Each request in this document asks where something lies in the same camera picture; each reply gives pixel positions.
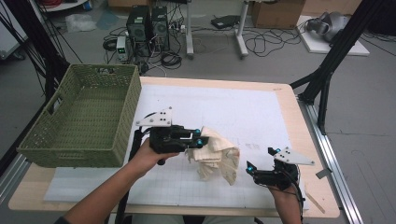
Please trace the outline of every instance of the metal table leg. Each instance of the metal table leg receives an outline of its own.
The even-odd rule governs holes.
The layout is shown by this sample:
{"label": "metal table leg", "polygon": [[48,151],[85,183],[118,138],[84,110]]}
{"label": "metal table leg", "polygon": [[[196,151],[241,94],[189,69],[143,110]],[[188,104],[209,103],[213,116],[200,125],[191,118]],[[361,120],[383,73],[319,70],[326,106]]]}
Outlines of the metal table leg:
{"label": "metal table leg", "polygon": [[248,13],[248,1],[244,1],[241,12],[241,20],[239,22],[239,28],[235,30],[236,40],[238,42],[239,48],[241,49],[241,59],[248,56],[248,49],[245,45],[245,40],[242,37],[242,32],[244,31],[245,19]]}
{"label": "metal table leg", "polygon": [[194,57],[194,46],[192,45],[192,33],[191,33],[191,0],[187,1],[187,27],[186,27],[186,46],[187,46],[187,57],[193,59]]}

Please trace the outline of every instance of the forearm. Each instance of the forearm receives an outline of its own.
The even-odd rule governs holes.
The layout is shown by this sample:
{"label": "forearm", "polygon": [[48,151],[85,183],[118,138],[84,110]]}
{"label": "forearm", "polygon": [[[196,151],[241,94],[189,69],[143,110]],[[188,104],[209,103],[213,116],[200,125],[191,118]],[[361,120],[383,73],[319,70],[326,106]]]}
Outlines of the forearm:
{"label": "forearm", "polygon": [[102,223],[139,178],[128,163],[64,216],[72,224]]}
{"label": "forearm", "polygon": [[300,205],[295,190],[289,187],[284,191],[270,189],[274,196],[276,211],[284,224],[301,224]]}

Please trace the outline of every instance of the human arm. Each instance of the human arm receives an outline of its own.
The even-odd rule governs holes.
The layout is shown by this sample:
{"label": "human arm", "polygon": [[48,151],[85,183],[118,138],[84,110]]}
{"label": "human arm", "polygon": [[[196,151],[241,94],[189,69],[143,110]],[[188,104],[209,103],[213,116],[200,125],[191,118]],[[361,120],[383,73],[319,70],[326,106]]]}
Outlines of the human arm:
{"label": "human arm", "polygon": [[71,208],[64,218],[72,224],[103,223],[137,179],[144,176],[157,161],[177,154],[157,154],[149,147],[149,139],[146,139],[131,161]]}
{"label": "human arm", "polygon": [[294,187],[290,186],[283,191],[277,187],[268,187],[268,189],[274,196],[276,211],[283,224],[301,224],[300,205]]}

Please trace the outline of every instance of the wrist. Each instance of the wrist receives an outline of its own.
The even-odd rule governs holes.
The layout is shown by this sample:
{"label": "wrist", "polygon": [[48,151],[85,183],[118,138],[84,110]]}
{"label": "wrist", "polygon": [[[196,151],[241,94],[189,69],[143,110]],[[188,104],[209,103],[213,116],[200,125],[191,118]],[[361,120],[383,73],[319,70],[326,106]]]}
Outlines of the wrist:
{"label": "wrist", "polygon": [[140,177],[144,176],[146,173],[143,173],[138,167],[136,167],[134,162],[128,162],[125,166],[124,169],[126,170],[127,176],[135,182],[138,180]]}

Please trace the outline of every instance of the white paper sheet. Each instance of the white paper sheet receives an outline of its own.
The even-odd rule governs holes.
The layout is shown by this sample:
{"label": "white paper sheet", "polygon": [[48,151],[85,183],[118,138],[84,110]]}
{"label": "white paper sheet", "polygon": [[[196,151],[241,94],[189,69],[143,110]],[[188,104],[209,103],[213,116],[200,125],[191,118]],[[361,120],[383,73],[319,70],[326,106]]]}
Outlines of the white paper sheet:
{"label": "white paper sheet", "polygon": [[[268,189],[254,184],[245,171],[247,161],[258,169],[272,170],[274,162],[267,148],[292,147],[273,92],[144,85],[134,123],[168,106],[173,107],[173,124],[187,129],[201,129],[205,125],[241,149],[238,177],[233,186],[219,171],[207,181],[200,180],[196,172],[198,162],[189,163],[187,157],[180,154],[164,166],[155,166],[138,180],[131,189],[128,203],[275,208]],[[136,128],[132,127],[128,148]],[[77,202],[117,170],[57,168],[45,200]]]}

